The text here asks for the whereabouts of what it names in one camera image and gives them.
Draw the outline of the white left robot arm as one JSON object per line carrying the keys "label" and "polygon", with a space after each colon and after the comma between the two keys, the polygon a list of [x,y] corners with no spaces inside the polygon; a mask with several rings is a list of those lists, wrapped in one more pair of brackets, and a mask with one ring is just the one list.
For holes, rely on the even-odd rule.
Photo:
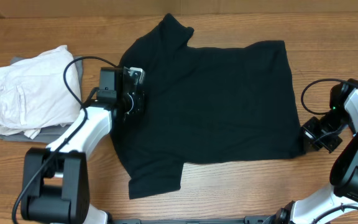
{"label": "white left robot arm", "polygon": [[46,148],[24,158],[21,216],[40,223],[112,223],[90,203],[87,161],[115,125],[144,112],[141,68],[102,68],[77,120]]}

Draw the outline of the black t-shirt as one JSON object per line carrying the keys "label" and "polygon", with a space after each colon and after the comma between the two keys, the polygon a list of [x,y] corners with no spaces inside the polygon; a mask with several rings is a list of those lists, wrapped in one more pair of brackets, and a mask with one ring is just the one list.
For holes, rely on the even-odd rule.
{"label": "black t-shirt", "polygon": [[131,199],[179,190],[185,163],[292,159],[304,153],[282,40],[194,48],[193,28],[171,14],[120,64],[145,71],[145,111],[111,139]]}

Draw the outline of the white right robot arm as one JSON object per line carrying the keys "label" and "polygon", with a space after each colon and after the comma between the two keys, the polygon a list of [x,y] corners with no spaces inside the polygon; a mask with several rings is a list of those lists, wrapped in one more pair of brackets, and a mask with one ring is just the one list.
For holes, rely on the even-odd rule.
{"label": "white right robot arm", "polygon": [[330,91],[330,110],[315,112],[301,127],[304,147],[333,152],[340,134],[350,128],[353,138],[332,166],[329,184],[303,200],[292,201],[265,220],[266,223],[321,224],[358,211],[358,80],[337,79]]}

